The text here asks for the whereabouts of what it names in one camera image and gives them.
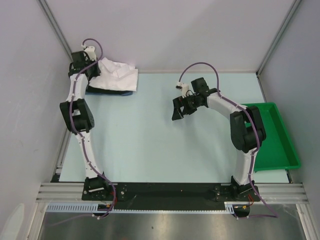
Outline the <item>white long sleeve shirt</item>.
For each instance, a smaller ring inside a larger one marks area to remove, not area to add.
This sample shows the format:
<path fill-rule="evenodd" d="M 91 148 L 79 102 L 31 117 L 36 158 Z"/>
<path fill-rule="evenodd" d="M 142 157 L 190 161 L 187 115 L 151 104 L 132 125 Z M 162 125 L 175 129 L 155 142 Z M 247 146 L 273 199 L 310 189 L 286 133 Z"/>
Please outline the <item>white long sleeve shirt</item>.
<path fill-rule="evenodd" d="M 89 86 L 101 90 L 137 91 L 138 69 L 134 65 L 114 62 L 106 57 L 98 61 L 100 75 L 89 81 Z"/>

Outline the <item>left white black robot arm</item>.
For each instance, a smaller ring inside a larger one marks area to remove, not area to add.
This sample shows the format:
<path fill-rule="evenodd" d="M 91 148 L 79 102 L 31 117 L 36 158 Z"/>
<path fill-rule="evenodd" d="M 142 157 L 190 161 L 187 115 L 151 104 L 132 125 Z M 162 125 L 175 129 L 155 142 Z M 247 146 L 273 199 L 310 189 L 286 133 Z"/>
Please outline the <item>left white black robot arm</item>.
<path fill-rule="evenodd" d="M 95 126 L 93 114 L 85 100 L 90 80 L 100 74 L 93 46 L 71 54 L 68 76 L 70 89 L 67 99 L 59 108 L 67 129 L 76 137 L 84 161 L 85 180 L 83 201 L 109 201 L 112 188 L 95 159 L 91 130 Z"/>

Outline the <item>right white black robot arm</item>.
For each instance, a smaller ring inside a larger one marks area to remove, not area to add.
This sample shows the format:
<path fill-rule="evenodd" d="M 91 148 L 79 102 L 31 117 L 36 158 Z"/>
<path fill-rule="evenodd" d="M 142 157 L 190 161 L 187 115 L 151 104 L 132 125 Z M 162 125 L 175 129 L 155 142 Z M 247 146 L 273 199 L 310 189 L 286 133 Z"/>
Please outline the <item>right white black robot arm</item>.
<path fill-rule="evenodd" d="M 209 88 L 204 78 L 185 84 L 178 82 L 176 89 L 181 96 L 173 99 L 172 121 L 191 115 L 199 107 L 217 111 L 230 124 L 230 138 L 237 150 L 235 172 L 225 194 L 237 201 L 245 201 L 248 194 L 254 194 L 253 168 L 256 157 L 267 134 L 260 110 L 256 106 L 245 106 L 223 96 L 216 88 Z"/>

